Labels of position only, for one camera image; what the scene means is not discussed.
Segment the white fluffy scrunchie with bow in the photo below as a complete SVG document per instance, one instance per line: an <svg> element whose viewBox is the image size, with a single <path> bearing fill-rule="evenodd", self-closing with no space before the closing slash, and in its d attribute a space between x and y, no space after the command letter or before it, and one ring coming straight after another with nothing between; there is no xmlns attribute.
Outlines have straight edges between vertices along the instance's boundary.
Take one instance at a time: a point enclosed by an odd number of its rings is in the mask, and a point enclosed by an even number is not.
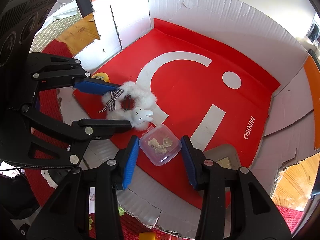
<svg viewBox="0 0 320 240"><path fill-rule="evenodd" d="M127 120L131 127L144 131L153 122L151 107L156 103L156 96L144 90L133 81L123 83L117 90L107 92L101 99L108 120Z"/></svg>

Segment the red knitted table cloth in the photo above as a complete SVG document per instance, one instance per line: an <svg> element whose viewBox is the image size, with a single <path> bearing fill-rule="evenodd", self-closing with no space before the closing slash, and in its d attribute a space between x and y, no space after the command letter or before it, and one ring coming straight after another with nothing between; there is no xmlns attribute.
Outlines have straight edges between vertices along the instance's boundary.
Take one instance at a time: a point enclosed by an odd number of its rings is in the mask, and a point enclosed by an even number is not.
<svg viewBox="0 0 320 240"><path fill-rule="evenodd" d="M64 42L52 40L42 51L43 53L53 54L64 57L72 57L72 54ZM40 92L39 95L40 111L49 117L61 121L62 115L60 112L60 103L57 99L57 90L45 90ZM26 175L29 180L30 187L34 193L40 206L44 206L54 189L49 186L48 182L43 178L40 170L27 169ZM302 218L303 212L297 211L282 206L277 207L283 215L290 231L294 231ZM127 213L120 217L123 235L125 239L139 239L141 233L152 236L153 239L174 239L175 237L169 236L156 229L148 229L142 225L137 219L131 217Z"/></svg>

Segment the orange white cardboard box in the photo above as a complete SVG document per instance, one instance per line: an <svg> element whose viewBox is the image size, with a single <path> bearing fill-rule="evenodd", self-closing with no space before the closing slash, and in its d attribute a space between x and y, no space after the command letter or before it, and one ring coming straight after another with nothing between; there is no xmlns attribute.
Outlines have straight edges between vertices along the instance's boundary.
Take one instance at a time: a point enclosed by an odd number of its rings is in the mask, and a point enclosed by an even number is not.
<svg viewBox="0 0 320 240"><path fill-rule="evenodd" d="M240 0L91 0L99 40L78 58L157 97L153 125L195 148L233 145L271 193L319 151L319 70L272 18Z"/></svg>

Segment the pink and yellow small toy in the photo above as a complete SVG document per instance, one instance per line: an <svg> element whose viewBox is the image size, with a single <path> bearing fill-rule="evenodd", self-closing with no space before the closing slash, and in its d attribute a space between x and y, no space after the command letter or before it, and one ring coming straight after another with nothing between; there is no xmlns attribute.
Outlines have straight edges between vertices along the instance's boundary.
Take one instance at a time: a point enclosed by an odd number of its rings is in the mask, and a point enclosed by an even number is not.
<svg viewBox="0 0 320 240"><path fill-rule="evenodd" d="M157 240L155 232L144 232L139 234L139 240Z"/></svg>

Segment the yellow round tin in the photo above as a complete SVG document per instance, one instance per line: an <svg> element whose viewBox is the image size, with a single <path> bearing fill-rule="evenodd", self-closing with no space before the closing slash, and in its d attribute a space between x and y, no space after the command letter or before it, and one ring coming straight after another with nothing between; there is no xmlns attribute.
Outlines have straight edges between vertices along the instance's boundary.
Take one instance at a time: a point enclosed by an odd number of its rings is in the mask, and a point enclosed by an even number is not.
<svg viewBox="0 0 320 240"><path fill-rule="evenodd" d="M110 79L105 72L95 73L92 75L92 78L103 80L105 82L110 82Z"/></svg>

